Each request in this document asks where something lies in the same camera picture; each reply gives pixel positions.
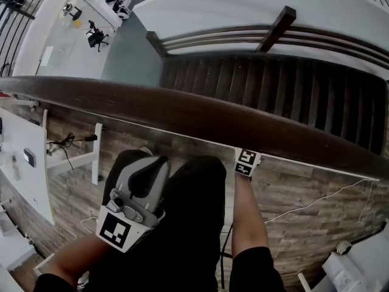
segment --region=black pants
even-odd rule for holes
[[[122,168],[146,156],[140,150],[119,154],[106,181],[104,205]],[[166,217],[126,254],[112,250],[91,270],[86,291],[216,291],[225,174],[215,157],[197,157],[183,165],[164,188],[160,206]]]

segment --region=wooden handrail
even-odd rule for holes
[[[389,161],[358,145],[283,117],[216,99],[66,77],[0,78],[0,90],[206,141],[389,179]]]

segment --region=gray floor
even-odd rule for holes
[[[129,8],[144,0],[133,0]],[[162,62],[145,38],[146,29],[133,13],[111,45],[102,79],[132,85],[158,86]]]

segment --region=white cable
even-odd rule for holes
[[[89,221],[89,220],[91,220],[92,218],[95,218],[96,220],[98,220],[98,217],[89,217],[89,218],[85,218],[84,220],[81,220],[81,221],[80,221],[81,226],[84,227],[84,228],[85,228],[87,231],[89,231],[91,234],[93,234],[93,232],[92,232],[90,229],[88,229],[87,227],[85,227],[85,225],[83,224],[83,222],[84,222],[84,221]]]
[[[371,180],[371,179],[365,179],[365,178],[364,178],[364,179],[361,179],[360,181],[356,182],[355,184],[349,185],[349,186],[345,186],[345,187],[342,187],[342,188],[339,189],[338,191],[336,191],[336,192],[334,192],[334,193],[332,193],[332,194],[330,194],[330,195],[328,195],[328,196],[321,197],[321,198],[319,198],[318,200],[312,202],[311,204],[308,204],[308,205],[305,206],[305,207],[299,207],[298,209],[289,210],[289,211],[286,211],[285,213],[282,213],[282,214],[280,214],[280,215],[278,215],[278,216],[276,216],[276,217],[273,217],[271,220],[265,221],[265,224],[266,224],[266,223],[269,223],[269,222],[271,222],[271,221],[274,221],[274,220],[276,220],[277,218],[283,217],[284,215],[286,215],[286,214],[288,214],[288,213],[295,212],[295,211],[299,211],[299,210],[303,210],[303,209],[307,209],[307,208],[309,208],[310,206],[314,205],[316,202],[319,202],[320,200],[323,200],[323,199],[328,198],[328,197],[332,197],[332,196],[336,195],[337,193],[341,192],[343,189],[349,188],[349,187],[353,187],[353,186],[355,186],[355,185],[358,185],[358,184],[361,183],[362,181],[372,181],[372,180]],[[360,222],[360,217],[362,216],[363,212],[365,211],[365,209],[366,209],[366,207],[367,207],[367,203],[368,203],[368,201],[369,201],[369,199],[370,199],[372,187],[373,187],[373,181],[371,182],[371,185],[370,185],[370,192],[369,192],[369,196],[368,196],[368,198],[367,198],[367,200],[366,200],[366,203],[365,203],[365,208],[363,209],[362,213],[359,215],[358,223],[363,223],[363,222],[366,220],[366,218],[367,218],[367,216],[369,215],[369,213],[372,212],[372,211],[370,211],[370,212],[367,214],[367,216],[363,219],[363,221]]]

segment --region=office chair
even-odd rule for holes
[[[104,36],[104,33],[100,29],[96,28],[94,22],[89,21],[89,23],[91,25],[90,26],[91,29],[89,29],[88,32],[85,34],[85,35],[89,35],[90,33],[92,34],[88,38],[89,46],[90,47],[95,47],[95,45],[98,44],[98,51],[100,51],[101,43],[104,43],[104,44],[108,45],[107,42],[103,41],[106,37],[108,37],[108,35]]]

